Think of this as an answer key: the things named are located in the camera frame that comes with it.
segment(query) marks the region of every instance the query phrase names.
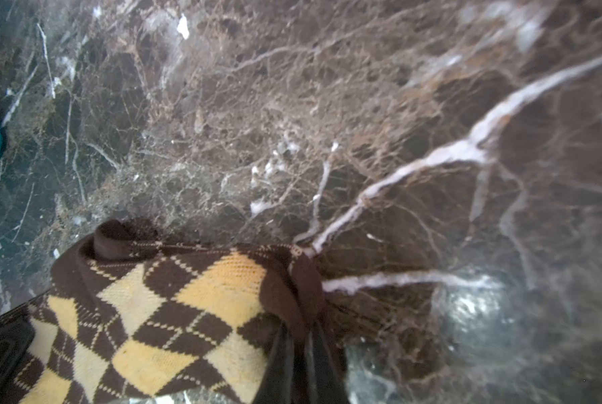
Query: brown marble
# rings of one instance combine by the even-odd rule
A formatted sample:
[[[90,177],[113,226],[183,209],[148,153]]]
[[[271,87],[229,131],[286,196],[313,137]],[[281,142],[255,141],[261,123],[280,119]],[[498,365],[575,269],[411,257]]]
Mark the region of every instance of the brown marble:
[[[0,312],[110,216],[145,237],[291,242],[328,162],[324,230],[508,95],[600,56],[602,1],[0,1],[0,121],[21,95]],[[602,403],[602,65],[502,124],[486,160],[388,187],[317,256],[326,279],[500,285],[330,294],[353,404]]]

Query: marble floor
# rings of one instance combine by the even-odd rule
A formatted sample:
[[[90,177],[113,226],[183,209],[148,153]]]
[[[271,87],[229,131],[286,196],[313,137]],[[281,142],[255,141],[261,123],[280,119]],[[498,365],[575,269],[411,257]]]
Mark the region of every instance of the marble floor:
[[[602,403],[602,0],[0,0],[0,123],[0,313],[108,217],[294,241],[352,404]]]

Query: brown and yellow argyle pattern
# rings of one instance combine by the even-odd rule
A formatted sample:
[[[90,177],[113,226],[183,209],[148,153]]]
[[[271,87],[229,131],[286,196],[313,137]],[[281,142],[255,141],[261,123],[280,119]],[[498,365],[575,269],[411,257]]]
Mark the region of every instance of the brown and yellow argyle pattern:
[[[133,240],[106,222],[54,264],[52,287],[6,313],[35,337],[3,403],[86,404],[197,386],[253,399],[285,321],[323,321],[319,275],[295,246],[210,249]]]

